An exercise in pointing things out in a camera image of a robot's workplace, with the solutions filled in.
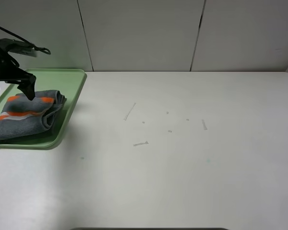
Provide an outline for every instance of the white tabletop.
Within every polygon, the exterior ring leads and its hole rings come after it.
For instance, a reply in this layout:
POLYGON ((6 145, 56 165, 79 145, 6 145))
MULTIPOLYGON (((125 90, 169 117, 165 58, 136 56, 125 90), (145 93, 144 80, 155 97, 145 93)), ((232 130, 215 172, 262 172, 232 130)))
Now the white tabletop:
POLYGON ((288 230, 288 73, 87 75, 58 147, 0 149, 0 230, 288 230))

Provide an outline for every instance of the light green plastic tray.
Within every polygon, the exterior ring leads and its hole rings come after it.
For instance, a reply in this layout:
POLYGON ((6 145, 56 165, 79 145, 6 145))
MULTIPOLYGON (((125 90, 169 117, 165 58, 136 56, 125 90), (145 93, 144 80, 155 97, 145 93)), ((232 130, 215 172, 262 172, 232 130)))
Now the light green plastic tray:
MULTIPOLYGON (((18 138, 11 144, 0 144, 0 148, 9 149, 52 149, 60 144, 72 112, 83 88, 86 74, 81 69, 27 69, 36 76, 35 91, 59 90, 65 95, 66 102, 58 114, 53 132, 18 138)), ((11 84, 0 96, 0 113, 10 96, 21 93, 17 85, 11 84)))

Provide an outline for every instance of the gray towel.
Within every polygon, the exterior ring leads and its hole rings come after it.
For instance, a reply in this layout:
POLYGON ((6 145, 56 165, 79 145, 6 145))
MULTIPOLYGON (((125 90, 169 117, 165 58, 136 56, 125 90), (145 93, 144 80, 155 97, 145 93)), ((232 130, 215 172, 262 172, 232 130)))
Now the gray towel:
POLYGON ((32 101, 23 93, 8 98, 0 114, 0 144, 53 127, 65 97, 58 90, 39 91, 35 95, 32 101))

